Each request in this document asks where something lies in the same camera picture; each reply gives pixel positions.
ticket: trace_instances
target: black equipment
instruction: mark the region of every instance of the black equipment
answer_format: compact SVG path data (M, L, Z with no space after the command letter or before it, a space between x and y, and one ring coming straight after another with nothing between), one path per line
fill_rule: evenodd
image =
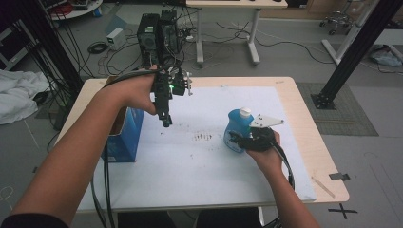
M177 11L163 10L161 13L160 24L163 31L163 44L165 53L179 53Z
M125 4L169 5L186 7L186 0L122 0Z
M281 157L282 161L288 168L288 182L295 189L296 183L294 180L294 174L291 169L290 163L287 160L287 156L284 150L276 141L275 132L271 127L253 127L251 126L252 138L243 138L237 133L231 133L230 141L236 143L240 148L253 150L256 152L264 152L270 148L274 148L278 155Z
M145 68L163 63L163 36L159 21L160 14L145 13L137 30Z
M170 68L176 68L178 72L172 76L167 72L167 70ZM132 71L119 76L105 86L110 86L123 80L145 74L155 74L154 83L151 88L151 92L154 93L155 97L154 105L157 109L159 120L163 122L163 126L169 127L172 124L172 119L169 115L169 100L172 99L172 94L183 96L186 89L189 91L191 89L191 80L189 79L189 75L187 74L185 78L180 66L169 65L160 67L158 69Z

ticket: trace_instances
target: chair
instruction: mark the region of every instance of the chair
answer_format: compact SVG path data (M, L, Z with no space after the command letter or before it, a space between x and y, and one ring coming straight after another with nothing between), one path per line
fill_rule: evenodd
M347 0L341 11L333 11L332 14L320 22L320 26L324 27L331 24L333 28L329 31L329 35L334 35L336 31L342 27L347 29L346 34L350 31L353 24L353 19L348 14L348 10L353 2L363 2L364 0Z

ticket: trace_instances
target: blue object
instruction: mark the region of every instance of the blue object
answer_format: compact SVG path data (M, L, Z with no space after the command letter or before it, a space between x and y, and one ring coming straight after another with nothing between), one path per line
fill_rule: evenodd
M102 16L102 11L101 8L97 8L95 9L92 14L94 15L94 17L101 17Z
M242 153L245 151L238 147L236 143L231 142L231 133L238 134L243 138L250 137L250 127L249 123L251 123L254 118L251 115L251 110L247 107L243 107L241 109L234 109L230 113L228 113L229 123L224 132L224 143L232 150L238 153Z
M129 108L121 110L107 138L107 155L109 162L136 161L137 146L142 131L144 111Z

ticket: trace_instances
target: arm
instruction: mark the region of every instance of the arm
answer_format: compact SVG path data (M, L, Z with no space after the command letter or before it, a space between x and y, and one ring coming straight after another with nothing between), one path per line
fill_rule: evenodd
M282 160L274 148L265 152L247 152L257 163L272 187L283 227L319 227L315 218L297 196L281 170Z
M83 114L48 154L12 214L39 213L70 225L122 107L155 114L153 75L110 85L96 93Z

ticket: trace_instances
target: white paper sheet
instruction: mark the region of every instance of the white paper sheet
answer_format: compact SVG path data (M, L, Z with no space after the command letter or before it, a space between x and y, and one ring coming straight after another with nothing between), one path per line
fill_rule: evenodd
M193 93L170 101L173 124L168 128L157 116L144 115L137 161L109 167L114 208L274 204L271 188L252 158L233 152L222 140L228 113L243 106L251 108L254 116L284 120L273 128L281 135L297 194L305 201L316 199L275 88L201 87ZM102 166L98 166L95 180L102 186ZM93 208L91 200L87 196L80 209Z

